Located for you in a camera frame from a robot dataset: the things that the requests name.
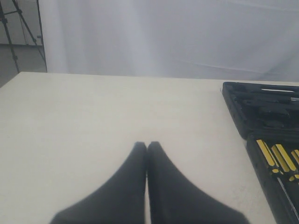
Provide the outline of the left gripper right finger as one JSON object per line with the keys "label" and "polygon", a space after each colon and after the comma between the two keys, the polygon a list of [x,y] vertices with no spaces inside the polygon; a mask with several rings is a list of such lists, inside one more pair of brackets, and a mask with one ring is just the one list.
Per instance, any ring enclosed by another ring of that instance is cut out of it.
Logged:
{"label": "left gripper right finger", "polygon": [[239,211],[212,198],[172,163],[161,144],[147,150],[150,218],[153,224],[247,224]]}

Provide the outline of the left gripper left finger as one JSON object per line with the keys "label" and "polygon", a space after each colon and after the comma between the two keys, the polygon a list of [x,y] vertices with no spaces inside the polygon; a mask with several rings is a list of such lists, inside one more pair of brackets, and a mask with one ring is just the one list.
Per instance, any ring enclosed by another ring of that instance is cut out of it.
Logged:
{"label": "left gripper left finger", "polygon": [[53,224],[143,224],[147,148],[136,142],[127,159],[99,189],[58,212]]}

